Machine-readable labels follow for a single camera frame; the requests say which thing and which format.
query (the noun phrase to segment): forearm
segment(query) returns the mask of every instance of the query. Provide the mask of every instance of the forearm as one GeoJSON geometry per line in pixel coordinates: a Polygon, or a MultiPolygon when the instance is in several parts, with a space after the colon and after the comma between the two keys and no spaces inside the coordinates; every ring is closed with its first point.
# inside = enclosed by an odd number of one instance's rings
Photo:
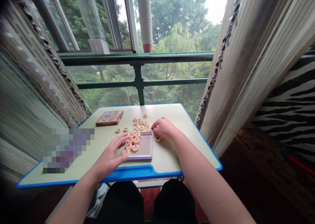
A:
{"type": "Polygon", "coordinates": [[[254,223],[231,187],[181,132],[171,138],[187,183],[210,223],[254,223]]]}
{"type": "Polygon", "coordinates": [[[91,172],[85,173],[57,209],[49,224],[83,223],[97,184],[97,179],[91,172]]]}

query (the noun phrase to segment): sky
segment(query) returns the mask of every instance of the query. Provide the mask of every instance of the sky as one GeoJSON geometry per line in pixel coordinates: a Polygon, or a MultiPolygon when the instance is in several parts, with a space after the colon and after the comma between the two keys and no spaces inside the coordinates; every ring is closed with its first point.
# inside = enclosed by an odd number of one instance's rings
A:
{"type": "MultiPolygon", "coordinates": [[[[227,0],[207,0],[205,7],[208,8],[206,19],[213,24],[219,24],[223,19],[225,6],[227,0]]],[[[120,20],[127,20],[126,8],[124,0],[118,0],[118,4],[122,5],[121,13],[119,15],[120,20]]],[[[137,29],[140,29],[140,25],[136,23],[137,29]]]]}

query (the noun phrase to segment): pink pipe end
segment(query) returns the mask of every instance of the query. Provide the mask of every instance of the pink pipe end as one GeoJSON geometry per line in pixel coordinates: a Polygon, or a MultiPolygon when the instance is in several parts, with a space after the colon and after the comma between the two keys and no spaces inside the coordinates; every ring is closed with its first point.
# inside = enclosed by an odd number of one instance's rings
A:
{"type": "Polygon", "coordinates": [[[143,44],[144,53],[152,53],[152,44],[143,44]]]}

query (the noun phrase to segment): tree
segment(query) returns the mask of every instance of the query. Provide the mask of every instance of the tree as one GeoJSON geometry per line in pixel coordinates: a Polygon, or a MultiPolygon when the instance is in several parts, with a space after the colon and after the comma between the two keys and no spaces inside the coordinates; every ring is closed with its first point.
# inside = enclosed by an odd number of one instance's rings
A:
{"type": "MultiPolygon", "coordinates": [[[[195,52],[201,43],[201,34],[191,34],[189,28],[176,23],[171,34],[154,45],[154,52],[195,52]]],[[[204,78],[209,75],[211,62],[178,62],[149,64],[143,67],[146,80],[204,78]]],[[[152,86],[146,89],[146,104],[180,102],[191,118],[195,118],[205,84],[152,86]]]]}
{"type": "MultiPolygon", "coordinates": [[[[189,27],[192,34],[204,30],[208,25],[205,2],[206,0],[151,0],[153,42],[156,44],[169,35],[176,23],[189,27]]],[[[138,0],[134,0],[136,10],[137,3],[138,0]]]]}
{"type": "MultiPolygon", "coordinates": [[[[87,33],[76,0],[59,0],[80,49],[89,49],[87,33]]],[[[113,48],[107,16],[102,0],[95,0],[106,41],[113,48]]],[[[154,45],[153,52],[211,51],[215,48],[221,24],[205,19],[206,0],[151,0],[154,45]]],[[[121,6],[115,0],[119,15],[121,6]]],[[[127,21],[119,21],[123,47],[131,48],[127,21]]],[[[138,42],[143,53],[140,31],[138,42]]],[[[206,78],[211,62],[180,62],[146,64],[142,67],[145,80],[206,78]]],[[[74,66],[67,68],[76,83],[133,81],[134,70],[129,65],[74,66]]],[[[152,86],[144,89],[146,104],[180,102],[192,119],[196,117],[205,84],[152,86]]],[[[105,106],[139,105],[134,87],[81,90],[92,111],[105,106]]]]}
{"type": "MultiPolygon", "coordinates": [[[[84,24],[78,2],[76,0],[59,0],[59,1],[80,50],[90,49],[89,34],[84,24]]],[[[115,1],[117,16],[119,16],[122,6],[117,4],[117,0],[114,0],[114,1],[115,1]]],[[[107,16],[106,16],[103,2],[102,0],[95,0],[95,2],[96,2],[97,11],[101,20],[101,24],[104,30],[106,42],[108,43],[109,48],[113,49],[114,48],[113,40],[110,34],[109,25],[108,25],[107,16]]],[[[125,45],[128,49],[131,49],[128,23],[126,21],[119,21],[119,27],[122,33],[123,45],[125,45]]]]}

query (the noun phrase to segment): beige curtain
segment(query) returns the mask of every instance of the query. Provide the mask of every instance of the beige curtain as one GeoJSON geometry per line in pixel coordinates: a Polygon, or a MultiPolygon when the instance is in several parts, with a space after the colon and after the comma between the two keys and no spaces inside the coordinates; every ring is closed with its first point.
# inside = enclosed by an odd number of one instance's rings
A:
{"type": "Polygon", "coordinates": [[[11,190],[43,159],[43,132],[91,114],[26,0],[8,0],[0,25],[0,173],[11,190]]]}
{"type": "Polygon", "coordinates": [[[19,70],[68,127],[78,127],[91,115],[90,109],[27,0],[9,0],[3,17],[1,40],[5,51],[18,59],[19,70]]]}
{"type": "MultiPolygon", "coordinates": [[[[220,38],[226,34],[233,2],[228,0],[220,38]]],[[[200,128],[219,157],[315,40],[315,0],[241,0],[240,4],[238,25],[200,128]]],[[[219,39],[213,62],[219,59],[221,43],[219,39]]]]}

